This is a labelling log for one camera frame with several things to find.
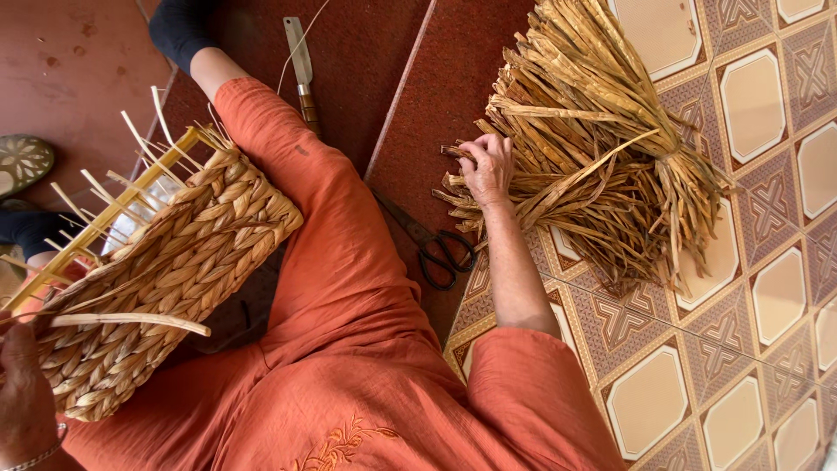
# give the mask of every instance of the foot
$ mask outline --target foot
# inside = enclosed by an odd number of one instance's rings
[[[151,41],[187,75],[192,57],[203,48],[217,48],[203,20],[211,11],[203,0],[163,0],[148,23]]]
[[[75,236],[83,227],[82,220],[72,213],[0,210],[0,244],[21,246],[24,260],[42,252],[55,250],[55,247],[44,239],[65,246],[69,240],[61,231]]]

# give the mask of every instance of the embroidered flower design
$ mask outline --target embroidered flower design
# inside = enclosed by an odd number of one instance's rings
[[[294,460],[292,471],[334,471],[340,463],[352,462],[352,457],[355,456],[357,448],[363,445],[364,439],[401,437],[386,427],[363,428],[361,422],[363,417],[355,418],[355,414],[352,414],[349,428],[346,427],[346,423],[343,423],[342,427],[333,428],[320,446],[319,453],[316,456],[311,455],[320,443],[317,442],[302,460]]]

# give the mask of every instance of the woman's left hand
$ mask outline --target woman's left hand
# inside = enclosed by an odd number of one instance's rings
[[[8,315],[0,313],[0,319]],[[5,469],[49,450],[58,432],[55,399],[41,372],[32,328],[12,324],[0,347],[0,365],[6,372],[6,383],[0,385],[0,469]]]

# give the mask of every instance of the tiled floor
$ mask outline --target tiled floor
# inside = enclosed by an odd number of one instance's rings
[[[682,295],[648,285],[619,305],[560,232],[527,234],[564,337],[632,469],[819,469],[837,418],[837,7],[609,3],[697,125],[684,140],[742,190]],[[445,347],[462,380],[495,325],[483,257]]]

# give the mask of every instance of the wrinkled hand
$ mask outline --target wrinkled hand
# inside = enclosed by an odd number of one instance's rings
[[[0,319],[9,313],[0,313]],[[8,325],[0,326],[0,334]],[[3,335],[0,365],[0,469],[24,463],[47,451],[58,439],[52,388],[38,363],[38,344],[26,324],[16,323]]]
[[[476,159],[476,166],[468,158],[461,158],[465,184],[477,204],[485,210],[495,204],[509,201],[509,183],[515,173],[514,158],[511,156],[511,138],[503,139],[499,134],[485,134],[473,142],[460,144]]]

